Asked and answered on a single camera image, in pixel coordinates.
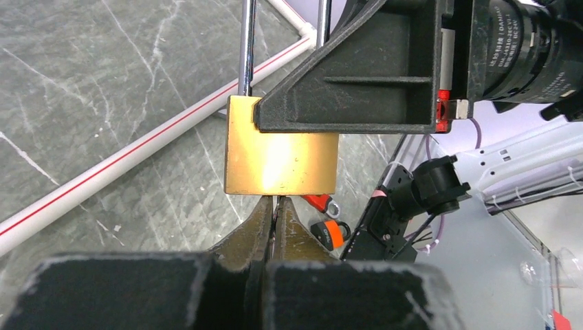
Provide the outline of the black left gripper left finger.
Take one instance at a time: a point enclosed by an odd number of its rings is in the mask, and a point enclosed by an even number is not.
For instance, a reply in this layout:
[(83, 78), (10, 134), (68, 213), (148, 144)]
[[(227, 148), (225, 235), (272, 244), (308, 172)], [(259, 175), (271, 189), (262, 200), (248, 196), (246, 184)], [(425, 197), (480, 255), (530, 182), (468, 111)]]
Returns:
[(57, 254), (4, 329), (260, 329), (273, 199), (206, 251)]

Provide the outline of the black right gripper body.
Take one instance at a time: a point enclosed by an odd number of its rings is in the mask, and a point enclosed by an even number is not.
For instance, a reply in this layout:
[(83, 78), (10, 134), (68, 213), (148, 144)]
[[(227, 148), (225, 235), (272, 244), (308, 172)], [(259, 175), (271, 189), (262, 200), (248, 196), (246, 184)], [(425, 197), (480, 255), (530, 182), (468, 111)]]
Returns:
[(499, 113), (542, 104), (544, 120), (582, 120), (581, 1), (443, 1), (439, 130), (454, 99)]

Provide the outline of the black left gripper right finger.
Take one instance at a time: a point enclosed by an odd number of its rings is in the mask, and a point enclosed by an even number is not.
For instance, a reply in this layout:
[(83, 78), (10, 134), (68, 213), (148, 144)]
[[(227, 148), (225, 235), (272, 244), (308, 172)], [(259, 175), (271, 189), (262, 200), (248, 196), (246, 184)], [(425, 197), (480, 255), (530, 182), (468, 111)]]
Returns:
[(464, 329), (443, 272), (418, 263), (285, 260), (264, 275), (265, 329)]

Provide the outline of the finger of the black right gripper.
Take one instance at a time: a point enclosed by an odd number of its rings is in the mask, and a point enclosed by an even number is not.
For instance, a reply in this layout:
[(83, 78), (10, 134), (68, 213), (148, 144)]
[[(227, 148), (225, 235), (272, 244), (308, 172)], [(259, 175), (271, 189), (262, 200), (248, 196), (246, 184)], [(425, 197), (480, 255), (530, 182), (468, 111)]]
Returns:
[(436, 130), (442, 1), (348, 1), (330, 39), (263, 97), (262, 132)]

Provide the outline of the small orange black padlock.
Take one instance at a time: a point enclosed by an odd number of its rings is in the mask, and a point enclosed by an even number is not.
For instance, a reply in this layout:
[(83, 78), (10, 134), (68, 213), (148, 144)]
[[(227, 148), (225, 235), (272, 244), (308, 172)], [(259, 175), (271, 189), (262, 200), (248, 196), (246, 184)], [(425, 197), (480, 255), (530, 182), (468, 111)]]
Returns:
[(309, 229), (328, 251), (341, 248), (351, 236), (350, 227), (345, 222), (334, 219), (316, 222)]

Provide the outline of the brass padlock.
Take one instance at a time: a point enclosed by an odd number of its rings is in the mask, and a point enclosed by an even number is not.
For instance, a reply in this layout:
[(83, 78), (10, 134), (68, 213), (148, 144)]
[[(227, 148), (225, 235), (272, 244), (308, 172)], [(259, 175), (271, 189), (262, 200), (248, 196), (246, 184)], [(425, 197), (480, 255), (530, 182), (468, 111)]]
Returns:
[(243, 1), (237, 93), (228, 98), (224, 191), (229, 195), (334, 193), (337, 133), (262, 133), (252, 96), (255, 1)]

